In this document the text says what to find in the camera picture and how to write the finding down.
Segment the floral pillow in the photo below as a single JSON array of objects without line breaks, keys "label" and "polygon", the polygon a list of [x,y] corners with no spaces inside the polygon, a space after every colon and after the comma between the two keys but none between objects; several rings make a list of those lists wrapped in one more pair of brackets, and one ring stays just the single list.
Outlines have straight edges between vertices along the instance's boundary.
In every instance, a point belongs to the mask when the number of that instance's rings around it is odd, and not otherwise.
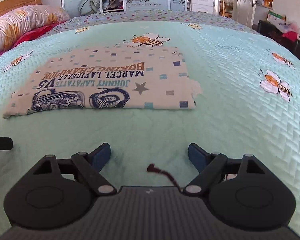
[{"label": "floral pillow", "polygon": [[26,32],[69,19],[63,9],[49,5],[27,5],[14,9],[0,17],[0,52],[9,50]]}]

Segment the wooden chair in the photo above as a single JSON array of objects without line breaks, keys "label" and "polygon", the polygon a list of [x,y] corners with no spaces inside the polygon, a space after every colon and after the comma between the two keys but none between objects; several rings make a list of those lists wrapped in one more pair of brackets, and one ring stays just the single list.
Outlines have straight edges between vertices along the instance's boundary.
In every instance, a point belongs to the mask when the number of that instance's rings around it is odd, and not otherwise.
[{"label": "wooden chair", "polygon": [[219,10],[219,15],[221,16],[225,16],[226,14],[226,5],[225,5],[225,1],[220,1],[220,10]]},{"label": "wooden chair", "polygon": [[231,13],[225,13],[225,17],[232,18],[232,14]]}]

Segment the red cloth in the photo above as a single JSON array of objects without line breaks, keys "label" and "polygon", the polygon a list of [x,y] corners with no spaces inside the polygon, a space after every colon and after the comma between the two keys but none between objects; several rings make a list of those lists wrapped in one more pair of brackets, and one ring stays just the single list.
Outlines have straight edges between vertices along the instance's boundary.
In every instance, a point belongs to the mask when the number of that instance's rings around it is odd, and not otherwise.
[{"label": "red cloth", "polygon": [[298,33],[287,32],[287,33],[282,34],[282,37],[288,38],[289,40],[295,42],[298,39]]},{"label": "red cloth", "polygon": [[53,27],[59,25],[61,23],[53,23],[50,25],[45,25],[42,26],[40,28],[36,28],[33,29],[32,31],[29,31],[25,34],[23,34],[14,44],[11,48],[16,47],[17,45],[19,45],[20,43],[24,42],[24,41],[33,41],[39,37],[41,37],[42,35],[44,35],[45,33],[47,33],[48,31],[50,31]]}]

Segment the bee print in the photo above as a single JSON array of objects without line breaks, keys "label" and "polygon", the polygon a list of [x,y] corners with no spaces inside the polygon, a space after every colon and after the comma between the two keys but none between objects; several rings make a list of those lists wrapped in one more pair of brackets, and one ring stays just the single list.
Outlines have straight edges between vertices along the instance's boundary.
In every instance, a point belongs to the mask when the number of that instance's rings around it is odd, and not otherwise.
[{"label": "bee print", "polygon": [[290,92],[289,84],[285,81],[281,81],[278,75],[271,70],[267,70],[267,74],[264,74],[261,69],[260,71],[262,75],[266,78],[260,82],[260,87],[262,87],[264,91],[268,93],[279,93],[284,100],[289,102],[290,97],[293,97],[293,95]]},{"label": "bee print", "polygon": [[292,64],[291,61],[289,61],[289,60],[287,60],[286,58],[280,56],[279,54],[273,52],[273,53],[272,53],[272,56],[273,56],[273,59],[274,59],[276,62],[281,63],[281,64],[288,65],[290,68],[295,69],[295,68],[294,68],[294,65]]},{"label": "bee print", "polygon": [[128,47],[140,47],[144,45],[145,47],[161,46],[165,41],[169,41],[170,38],[159,37],[159,34],[147,33],[143,36],[133,36],[130,42],[124,42]]},{"label": "bee print", "polygon": [[8,66],[2,68],[1,71],[5,72],[5,71],[9,70],[10,68],[18,65],[22,60],[25,60],[25,59],[29,58],[31,56],[32,52],[33,52],[33,50],[31,50],[31,51],[27,52],[26,54],[20,55],[19,57],[15,58],[14,60],[11,61],[11,63]]},{"label": "bee print", "polygon": [[83,27],[83,28],[80,28],[80,29],[76,29],[75,33],[81,33],[81,32],[84,32],[88,29],[90,29],[90,27]]},{"label": "bee print", "polygon": [[196,23],[190,23],[188,26],[195,29],[195,30],[201,30],[202,29],[202,27],[199,24],[196,24]]}]

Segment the folded cloth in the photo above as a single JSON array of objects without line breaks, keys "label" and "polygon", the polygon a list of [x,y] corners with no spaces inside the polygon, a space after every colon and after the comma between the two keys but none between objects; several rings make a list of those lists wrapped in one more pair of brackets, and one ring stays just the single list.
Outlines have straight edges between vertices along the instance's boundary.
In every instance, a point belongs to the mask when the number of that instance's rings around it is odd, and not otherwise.
[{"label": "folded cloth", "polygon": [[282,37],[288,38],[292,42],[295,42],[298,39],[298,33],[296,32],[287,32],[282,34]]},{"label": "folded cloth", "polygon": [[200,90],[178,48],[79,49],[37,68],[3,116],[84,107],[193,109]]}]

